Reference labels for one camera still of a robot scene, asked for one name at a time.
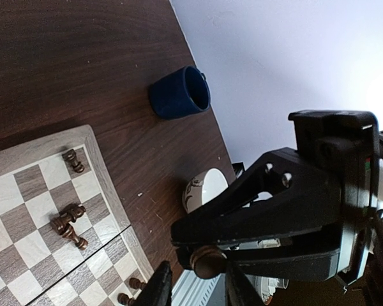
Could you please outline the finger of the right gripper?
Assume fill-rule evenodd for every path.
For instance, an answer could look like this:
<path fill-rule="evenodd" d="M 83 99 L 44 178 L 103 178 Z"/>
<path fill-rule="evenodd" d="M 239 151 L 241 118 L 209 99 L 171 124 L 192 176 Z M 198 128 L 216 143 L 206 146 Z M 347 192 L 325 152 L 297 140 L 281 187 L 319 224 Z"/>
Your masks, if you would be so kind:
<path fill-rule="evenodd" d="M 175 245 L 178 262 L 183 268 L 192 270 L 190 257 L 202 246 L 205 245 Z M 248 275 L 295 281 L 324 281 L 336 274 L 340 244 L 338 242 L 302 242 L 270 249 L 222 251 L 227 257 L 227 262 L 235 263 L 243 273 Z"/>
<path fill-rule="evenodd" d="M 233 244 L 320 231 L 340 218 L 341 185 L 290 148 L 263 154 L 219 196 L 171 227 L 174 245 Z"/>

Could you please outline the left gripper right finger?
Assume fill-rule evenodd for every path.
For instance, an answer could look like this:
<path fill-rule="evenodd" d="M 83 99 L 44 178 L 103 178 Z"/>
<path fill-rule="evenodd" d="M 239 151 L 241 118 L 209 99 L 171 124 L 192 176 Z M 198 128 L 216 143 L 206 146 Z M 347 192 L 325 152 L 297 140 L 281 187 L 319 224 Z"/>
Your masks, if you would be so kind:
<path fill-rule="evenodd" d="M 225 273 L 226 305 L 263 305 L 262 299 L 242 270 L 229 261 Z"/>

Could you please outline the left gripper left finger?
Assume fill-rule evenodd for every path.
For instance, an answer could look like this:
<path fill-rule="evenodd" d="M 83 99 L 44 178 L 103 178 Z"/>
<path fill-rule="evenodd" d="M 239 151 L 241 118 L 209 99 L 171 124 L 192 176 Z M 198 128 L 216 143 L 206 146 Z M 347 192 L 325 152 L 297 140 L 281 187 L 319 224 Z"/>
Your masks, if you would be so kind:
<path fill-rule="evenodd" d="M 160 263 L 133 305 L 172 305 L 172 270 L 169 261 Z"/>

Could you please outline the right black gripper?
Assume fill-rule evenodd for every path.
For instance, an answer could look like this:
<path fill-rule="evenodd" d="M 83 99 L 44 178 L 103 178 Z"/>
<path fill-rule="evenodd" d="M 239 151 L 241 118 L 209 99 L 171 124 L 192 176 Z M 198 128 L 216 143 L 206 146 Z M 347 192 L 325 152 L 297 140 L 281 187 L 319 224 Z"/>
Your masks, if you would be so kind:
<path fill-rule="evenodd" d="M 342 237 L 336 278 L 352 284 L 363 276 L 373 242 L 383 131 L 371 112 L 302 110 L 290 113 L 289 120 L 298 154 L 339 178 Z"/>

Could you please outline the dark pawn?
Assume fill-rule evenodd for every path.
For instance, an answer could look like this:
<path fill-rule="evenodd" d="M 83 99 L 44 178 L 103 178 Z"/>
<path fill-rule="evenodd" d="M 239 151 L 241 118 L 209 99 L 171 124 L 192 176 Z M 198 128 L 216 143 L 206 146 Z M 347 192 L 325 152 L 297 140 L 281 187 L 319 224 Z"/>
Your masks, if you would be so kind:
<path fill-rule="evenodd" d="M 135 290 L 143 290 L 147 283 L 146 282 L 142 282 L 140 279 L 138 278 L 130 278 L 129 280 L 129 285 L 132 289 L 135 289 Z"/>
<path fill-rule="evenodd" d="M 125 293 L 119 293 L 118 296 L 117 296 L 117 301 L 121 305 L 125 305 L 125 306 L 132 306 L 135 303 L 135 299 L 134 298 L 130 298 Z"/>

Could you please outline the dark king chess piece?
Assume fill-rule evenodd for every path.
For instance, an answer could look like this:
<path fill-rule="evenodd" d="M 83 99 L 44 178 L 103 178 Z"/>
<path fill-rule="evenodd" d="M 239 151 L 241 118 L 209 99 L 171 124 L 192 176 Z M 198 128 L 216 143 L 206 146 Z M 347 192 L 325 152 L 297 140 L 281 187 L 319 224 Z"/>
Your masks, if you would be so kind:
<path fill-rule="evenodd" d="M 197 277 L 208 280 L 226 272 L 227 257 L 216 246 L 205 245 L 192 253 L 190 266 Z"/>

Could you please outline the wooden chess board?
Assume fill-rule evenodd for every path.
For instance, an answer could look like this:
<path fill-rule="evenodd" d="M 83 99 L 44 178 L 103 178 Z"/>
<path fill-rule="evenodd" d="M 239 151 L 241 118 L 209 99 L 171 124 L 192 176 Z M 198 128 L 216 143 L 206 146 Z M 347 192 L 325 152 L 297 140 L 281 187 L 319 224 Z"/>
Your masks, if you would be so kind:
<path fill-rule="evenodd" d="M 0 151 L 0 305 L 117 305 L 152 272 L 90 126 Z"/>

